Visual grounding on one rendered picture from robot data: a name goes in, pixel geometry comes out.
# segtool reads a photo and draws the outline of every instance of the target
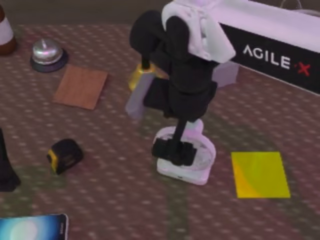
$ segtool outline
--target brown coaster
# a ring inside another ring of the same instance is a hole
[[[53,102],[93,110],[107,76],[104,71],[67,65]]]

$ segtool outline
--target smartphone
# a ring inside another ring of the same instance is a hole
[[[66,214],[0,218],[0,240],[67,240]]]

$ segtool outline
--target yellow square paper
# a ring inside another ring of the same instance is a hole
[[[290,198],[279,152],[232,152],[238,198]]]

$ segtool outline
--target yellow object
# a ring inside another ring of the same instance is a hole
[[[51,158],[51,167],[52,167],[52,170],[54,172],[57,171],[57,168],[58,168],[58,157],[56,156],[56,154],[50,149],[49,152],[48,152],[48,155],[50,156]]]
[[[135,90],[136,86],[139,83],[139,80],[141,78],[141,76],[145,73],[154,73],[156,71],[156,68],[154,65],[150,65],[149,69],[142,69],[141,64],[139,64],[135,71],[133,72],[133,74],[131,75],[130,79],[129,79],[129,88],[131,91]]]
[[[290,198],[279,152],[232,152],[238,198]]]

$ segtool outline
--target brown bottle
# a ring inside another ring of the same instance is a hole
[[[13,53],[16,47],[16,38],[6,17],[5,11],[0,5],[0,56]]]

